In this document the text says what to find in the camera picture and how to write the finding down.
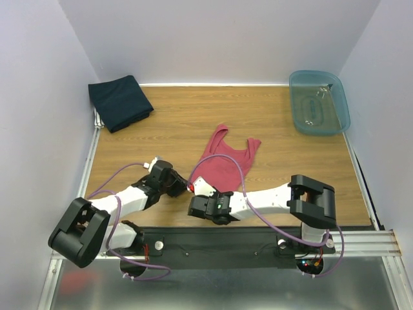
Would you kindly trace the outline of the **maroon tank top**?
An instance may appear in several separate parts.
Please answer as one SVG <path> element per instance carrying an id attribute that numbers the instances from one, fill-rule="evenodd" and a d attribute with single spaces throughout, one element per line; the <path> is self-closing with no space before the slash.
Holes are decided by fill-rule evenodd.
<path id="1" fill-rule="evenodd" d="M 254 158 L 261 141 L 247 139 L 247 147 L 243 150 L 233 149 L 225 142 L 228 127 L 220 124 L 209 139 L 201 159 L 206 158 L 193 173 L 190 182 L 194 183 L 202 177 L 209 185 L 220 192 L 237 191 L 241 185 L 241 175 L 246 176 L 254 163 Z"/>

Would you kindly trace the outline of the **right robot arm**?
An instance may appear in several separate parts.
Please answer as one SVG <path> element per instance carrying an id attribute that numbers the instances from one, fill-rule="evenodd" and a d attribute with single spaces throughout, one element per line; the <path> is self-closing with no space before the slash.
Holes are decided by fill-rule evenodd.
<path id="1" fill-rule="evenodd" d="M 256 215 L 279 234 L 296 241 L 305 252 L 328 244 L 329 230 L 336 227 L 335 188 L 300 174 L 279 187 L 253 192 L 220 192 L 199 177 L 192 192 L 188 215 L 216 225 Z M 265 214 L 293 215 L 301 221 L 301 233 L 295 237 L 282 231 L 268 222 Z"/>

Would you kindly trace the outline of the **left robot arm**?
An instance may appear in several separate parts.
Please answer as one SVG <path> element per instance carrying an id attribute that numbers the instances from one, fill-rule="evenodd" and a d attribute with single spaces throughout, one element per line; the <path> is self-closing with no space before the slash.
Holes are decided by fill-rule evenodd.
<path id="1" fill-rule="evenodd" d="M 121 218 L 147 210 L 164 194 L 180 196 L 188 182 L 167 161 L 155 158 L 143 167 L 148 174 L 121 192 L 95 200 L 74 199 L 52 231 L 48 246 L 80 268 L 109 250 L 137 254 L 145 249 L 142 228 Z"/>

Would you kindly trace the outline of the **folded navy tank top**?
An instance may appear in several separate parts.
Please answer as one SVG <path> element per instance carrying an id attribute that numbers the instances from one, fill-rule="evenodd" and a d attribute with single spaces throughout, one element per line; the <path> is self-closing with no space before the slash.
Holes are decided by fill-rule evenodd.
<path id="1" fill-rule="evenodd" d="M 114 133 L 149 117 L 154 111 L 132 75 L 88 85 L 90 101 L 109 132 Z"/>

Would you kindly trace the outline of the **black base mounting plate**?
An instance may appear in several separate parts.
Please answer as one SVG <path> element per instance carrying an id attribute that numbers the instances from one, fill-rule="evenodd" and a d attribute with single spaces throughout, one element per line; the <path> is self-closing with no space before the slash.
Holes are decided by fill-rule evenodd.
<path id="1" fill-rule="evenodd" d="M 312 258 L 328 247 L 309 247 L 269 227 L 144 227 L 131 247 L 115 251 L 142 256 L 149 262 L 175 269 L 296 268 L 296 257 Z"/>

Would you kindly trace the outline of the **teal plastic bin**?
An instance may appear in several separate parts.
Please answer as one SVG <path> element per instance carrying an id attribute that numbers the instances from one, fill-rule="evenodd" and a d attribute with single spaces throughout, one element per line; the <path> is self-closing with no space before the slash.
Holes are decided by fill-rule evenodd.
<path id="1" fill-rule="evenodd" d="M 350 127 L 350 114 L 341 80 L 318 70 L 298 70 L 289 77 L 294 127 L 302 134 L 334 136 Z"/>

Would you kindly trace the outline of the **aluminium frame rail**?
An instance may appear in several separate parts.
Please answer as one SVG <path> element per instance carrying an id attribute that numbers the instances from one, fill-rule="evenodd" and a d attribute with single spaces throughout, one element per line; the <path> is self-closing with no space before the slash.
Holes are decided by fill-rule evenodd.
<path id="1" fill-rule="evenodd" d="M 396 241 L 394 233 L 390 231 L 332 231 L 328 244 L 322 246 L 333 248 L 333 254 L 326 254 L 323 251 L 315 255 L 339 255 L 347 256 L 399 256 L 401 251 Z M 145 253 L 142 256 L 125 256 L 127 258 L 144 259 L 148 258 L 148 247 L 145 246 Z M 115 250 L 98 254 L 97 258 L 117 256 Z"/>

